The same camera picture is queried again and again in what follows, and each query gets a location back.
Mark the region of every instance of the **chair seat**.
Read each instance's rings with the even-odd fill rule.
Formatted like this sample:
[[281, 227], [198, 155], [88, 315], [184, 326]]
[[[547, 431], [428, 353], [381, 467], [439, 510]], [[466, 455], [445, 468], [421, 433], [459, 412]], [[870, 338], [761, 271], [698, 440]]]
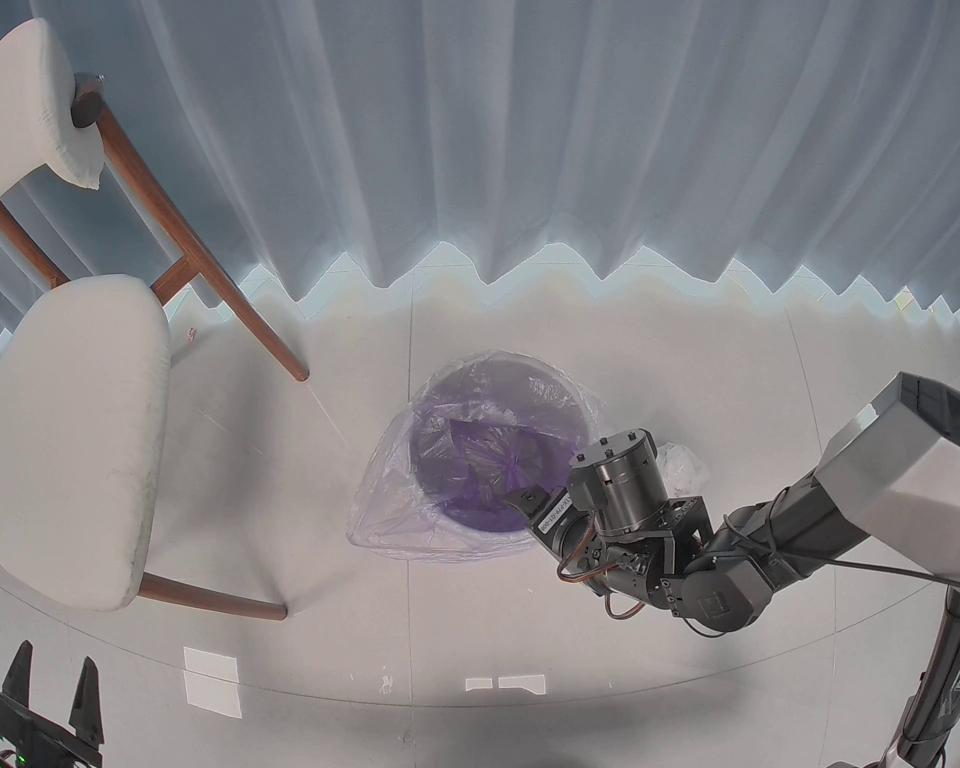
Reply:
[[129, 276], [38, 300], [0, 355], [0, 565], [75, 608], [136, 595], [170, 378], [159, 302]]

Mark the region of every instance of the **white label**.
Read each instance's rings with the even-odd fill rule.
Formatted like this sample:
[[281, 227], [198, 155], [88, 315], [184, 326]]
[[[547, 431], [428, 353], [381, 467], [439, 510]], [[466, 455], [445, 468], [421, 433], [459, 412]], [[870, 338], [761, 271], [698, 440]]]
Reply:
[[550, 514], [547, 515], [543, 520], [540, 521], [540, 525], [537, 527], [540, 528], [542, 534], [547, 533], [553, 526], [556, 524], [570, 507], [573, 506], [573, 499], [570, 498], [569, 493], [565, 493], [564, 497], [557, 502], [557, 506], [550, 511]]

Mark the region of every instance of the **chair backrest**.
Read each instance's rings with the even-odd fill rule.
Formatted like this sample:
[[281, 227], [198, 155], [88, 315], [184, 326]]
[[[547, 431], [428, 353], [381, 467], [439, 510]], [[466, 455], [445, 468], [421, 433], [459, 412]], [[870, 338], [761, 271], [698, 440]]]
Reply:
[[70, 61], [47, 21], [33, 18], [0, 39], [0, 195], [35, 168], [96, 189], [104, 145], [96, 125], [74, 128]]

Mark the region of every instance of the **chair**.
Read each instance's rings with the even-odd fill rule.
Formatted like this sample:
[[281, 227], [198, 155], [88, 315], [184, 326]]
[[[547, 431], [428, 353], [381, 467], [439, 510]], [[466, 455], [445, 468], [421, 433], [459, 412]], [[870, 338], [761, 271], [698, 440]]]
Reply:
[[[0, 112], [0, 194], [44, 163], [95, 188], [106, 153], [183, 252], [152, 287], [123, 275], [70, 281], [0, 204], [0, 230], [51, 287], [0, 356], [0, 565], [74, 608], [115, 611], [139, 594], [283, 619], [285, 606], [144, 572], [170, 378], [162, 304], [202, 275], [297, 380], [307, 369], [183, 220], [97, 85], [75, 81], [49, 24], [32, 19], [0, 39], [0, 72], [14, 73], [7, 90], [17, 85]], [[91, 104], [96, 125], [77, 128], [92, 122]]]

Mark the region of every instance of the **curtain fold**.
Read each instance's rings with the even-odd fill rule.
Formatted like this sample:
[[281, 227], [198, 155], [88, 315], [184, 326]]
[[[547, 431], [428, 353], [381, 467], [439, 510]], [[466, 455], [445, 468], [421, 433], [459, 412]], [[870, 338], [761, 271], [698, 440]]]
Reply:
[[[31, 15], [233, 277], [294, 300], [343, 252], [387, 286], [445, 240], [493, 281], [562, 241], [600, 276], [647, 246], [960, 309], [947, 0], [13, 0], [0, 33]], [[72, 277], [177, 257], [109, 167], [3, 201]], [[0, 326], [41, 290], [0, 239]]]

